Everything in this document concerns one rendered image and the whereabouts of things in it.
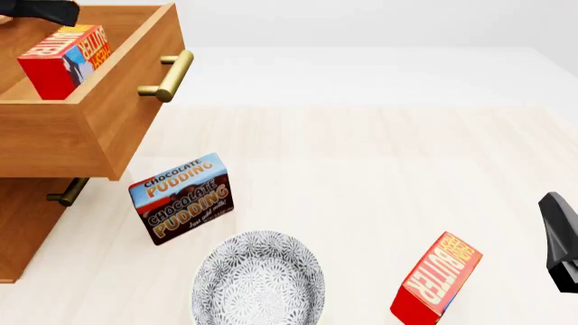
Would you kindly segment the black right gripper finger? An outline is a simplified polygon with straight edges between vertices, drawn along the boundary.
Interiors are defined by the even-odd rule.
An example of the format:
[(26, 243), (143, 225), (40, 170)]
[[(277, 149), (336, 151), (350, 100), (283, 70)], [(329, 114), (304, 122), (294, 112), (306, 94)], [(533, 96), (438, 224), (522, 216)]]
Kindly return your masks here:
[(578, 259), (578, 213), (557, 192), (548, 192), (538, 206), (545, 224), (546, 267)]

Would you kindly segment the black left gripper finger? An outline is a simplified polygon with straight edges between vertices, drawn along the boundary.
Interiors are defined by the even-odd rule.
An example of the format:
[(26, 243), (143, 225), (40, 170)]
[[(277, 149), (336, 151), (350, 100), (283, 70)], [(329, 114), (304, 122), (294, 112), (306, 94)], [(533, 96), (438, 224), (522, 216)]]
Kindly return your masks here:
[(0, 0), (0, 15), (40, 18), (61, 26), (75, 26), (80, 7), (73, 0)]

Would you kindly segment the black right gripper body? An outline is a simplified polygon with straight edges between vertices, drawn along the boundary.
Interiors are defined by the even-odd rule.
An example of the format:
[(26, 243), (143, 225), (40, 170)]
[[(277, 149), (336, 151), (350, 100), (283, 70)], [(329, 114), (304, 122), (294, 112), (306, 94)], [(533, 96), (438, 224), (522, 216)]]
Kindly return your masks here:
[(561, 293), (578, 293), (578, 259), (547, 259), (546, 267)]

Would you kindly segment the red butter box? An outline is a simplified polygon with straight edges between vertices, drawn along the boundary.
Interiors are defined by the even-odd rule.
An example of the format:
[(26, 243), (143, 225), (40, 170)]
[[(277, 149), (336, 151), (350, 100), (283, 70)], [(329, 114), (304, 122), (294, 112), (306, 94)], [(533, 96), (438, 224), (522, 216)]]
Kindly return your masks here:
[(35, 90), (45, 100), (66, 99), (110, 56), (100, 25), (62, 26), (17, 58)]
[(482, 257), (443, 232), (401, 283), (391, 312), (405, 325), (436, 325)]

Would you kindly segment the wooden drawer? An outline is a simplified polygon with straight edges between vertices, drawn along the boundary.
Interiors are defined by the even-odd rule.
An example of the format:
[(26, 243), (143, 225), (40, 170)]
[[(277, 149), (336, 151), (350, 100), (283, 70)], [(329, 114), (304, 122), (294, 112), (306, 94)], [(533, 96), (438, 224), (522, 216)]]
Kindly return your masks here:
[(175, 5), (85, 5), (79, 22), (103, 26), (112, 54), (63, 100), (41, 99), (16, 60), (58, 26), (0, 24), (0, 178), (116, 181), (164, 104), (137, 88), (159, 86), (160, 58), (186, 50)]

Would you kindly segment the wooden cabinet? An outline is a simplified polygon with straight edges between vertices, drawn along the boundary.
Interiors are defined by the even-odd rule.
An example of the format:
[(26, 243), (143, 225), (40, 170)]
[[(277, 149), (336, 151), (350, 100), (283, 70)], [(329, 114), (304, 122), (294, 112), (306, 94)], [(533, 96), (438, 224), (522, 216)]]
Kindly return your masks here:
[(46, 200), (74, 178), (0, 178), (0, 283), (15, 283), (66, 209)]

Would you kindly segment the chocolate pudding box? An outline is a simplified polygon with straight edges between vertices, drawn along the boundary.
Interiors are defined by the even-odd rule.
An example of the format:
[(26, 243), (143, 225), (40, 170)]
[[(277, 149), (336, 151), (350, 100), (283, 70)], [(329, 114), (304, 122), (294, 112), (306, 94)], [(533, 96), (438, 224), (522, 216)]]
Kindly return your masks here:
[(133, 183), (128, 192), (156, 246), (234, 209), (228, 170), (216, 153)]

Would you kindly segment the grey patterned bowl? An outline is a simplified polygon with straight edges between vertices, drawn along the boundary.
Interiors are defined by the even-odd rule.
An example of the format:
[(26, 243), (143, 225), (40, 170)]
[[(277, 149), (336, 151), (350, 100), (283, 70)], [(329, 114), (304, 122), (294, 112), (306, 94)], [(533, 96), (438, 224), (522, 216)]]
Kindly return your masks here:
[(324, 303), (316, 256), (295, 237), (272, 230), (225, 240), (191, 286), (195, 325), (318, 325)]

